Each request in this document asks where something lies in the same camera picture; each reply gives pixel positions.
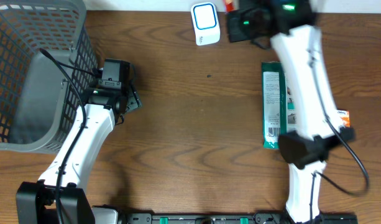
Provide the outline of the thin orange sachet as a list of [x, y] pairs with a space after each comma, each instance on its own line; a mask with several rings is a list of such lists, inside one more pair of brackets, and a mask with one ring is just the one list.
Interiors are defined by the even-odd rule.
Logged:
[[223, 0], [225, 12], [232, 12], [238, 9], [238, 0]]

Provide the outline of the green 3M gloves package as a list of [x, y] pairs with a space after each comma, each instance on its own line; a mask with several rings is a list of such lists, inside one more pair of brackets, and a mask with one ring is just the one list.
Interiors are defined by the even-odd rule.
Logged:
[[263, 62], [264, 148], [278, 149], [278, 137], [295, 130], [295, 105], [288, 78], [279, 62]]

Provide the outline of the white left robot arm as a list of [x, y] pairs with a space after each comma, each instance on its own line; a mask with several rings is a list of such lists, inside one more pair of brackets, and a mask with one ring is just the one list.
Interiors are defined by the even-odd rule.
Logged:
[[124, 113], [142, 106], [134, 85], [122, 94], [90, 88], [60, 152], [36, 182], [23, 182], [16, 193], [19, 223], [125, 223], [108, 205], [92, 207], [86, 198], [91, 170], [104, 140]]

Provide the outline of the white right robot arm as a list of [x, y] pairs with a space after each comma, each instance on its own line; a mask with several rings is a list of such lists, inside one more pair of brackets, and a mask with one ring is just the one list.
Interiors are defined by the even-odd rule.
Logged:
[[227, 13], [230, 42], [249, 40], [263, 48], [269, 38], [295, 104], [295, 128], [278, 137], [281, 156], [289, 165], [290, 189], [281, 223], [322, 223], [319, 187], [330, 150], [355, 138], [343, 125], [329, 86], [317, 13], [309, 1], [249, 1]]

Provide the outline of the small orange tissue box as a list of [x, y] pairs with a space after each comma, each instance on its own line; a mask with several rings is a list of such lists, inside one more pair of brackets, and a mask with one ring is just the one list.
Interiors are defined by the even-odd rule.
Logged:
[[343, 125], [347, 128], [351, 127], [349, 112], [346, 110], [337, 110], [339, 117], [341, 118]]

